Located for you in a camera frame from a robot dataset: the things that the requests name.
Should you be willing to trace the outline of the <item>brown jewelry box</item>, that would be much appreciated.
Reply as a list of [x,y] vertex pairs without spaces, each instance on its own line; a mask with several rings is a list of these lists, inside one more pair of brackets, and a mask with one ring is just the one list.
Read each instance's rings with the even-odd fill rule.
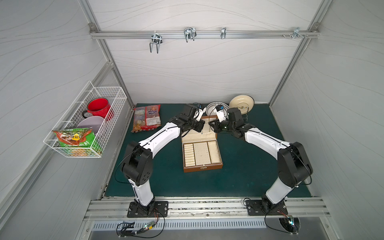
[[210,121],[217,120],[217,116],[203,116],[205,121],[201,132],[191,130],[182,137],[183,170],[185,173],[217,170],[223,168],[223,161],[215,133]]

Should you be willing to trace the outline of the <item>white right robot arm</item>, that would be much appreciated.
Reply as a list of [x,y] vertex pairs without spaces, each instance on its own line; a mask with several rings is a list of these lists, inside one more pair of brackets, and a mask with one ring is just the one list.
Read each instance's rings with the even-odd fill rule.
[[238,108],[226,110],[219,105],[213,112],[217,119],[210,121],[209,125],[215,133],[227,132],[262,149],[277,160],[278,177],[262,197],[265,212],[280,204],[294,188],[313,174],[312,165],[301,143],[279,140],[245,123]]

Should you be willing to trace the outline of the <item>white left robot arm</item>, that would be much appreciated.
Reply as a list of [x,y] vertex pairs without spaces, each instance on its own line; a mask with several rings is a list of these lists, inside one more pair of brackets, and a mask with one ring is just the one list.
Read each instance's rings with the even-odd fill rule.
[[187,104],[180,114],[172,117],[152,136],[138,143],[132,141],[128,144],[120,167],[133,188],[136,204],[147,207],[155,201],[150,177],[153,174],[153,160],[156,154],[183,133],[191,130],[201,132],[205,124],[202,120],[205,111],[206,107],[203,105]]

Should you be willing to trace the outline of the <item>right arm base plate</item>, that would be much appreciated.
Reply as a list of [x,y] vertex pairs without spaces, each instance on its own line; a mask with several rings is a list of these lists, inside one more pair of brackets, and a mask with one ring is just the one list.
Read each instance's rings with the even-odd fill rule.
[[243,205],[246,207],[249,216],[287,216],[288,210],[284,200],[278,204],[272,204],[268,199],[251,200],[243,199]]

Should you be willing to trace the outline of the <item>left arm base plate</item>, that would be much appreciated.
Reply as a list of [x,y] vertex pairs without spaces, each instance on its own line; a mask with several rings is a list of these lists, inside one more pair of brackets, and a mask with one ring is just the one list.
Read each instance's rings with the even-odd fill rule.
[[167,217],[169,210],[168,201],[151,201],[148,206],[141,205],[138,201],[130,202],[128,218],[151,218],[159,214]]

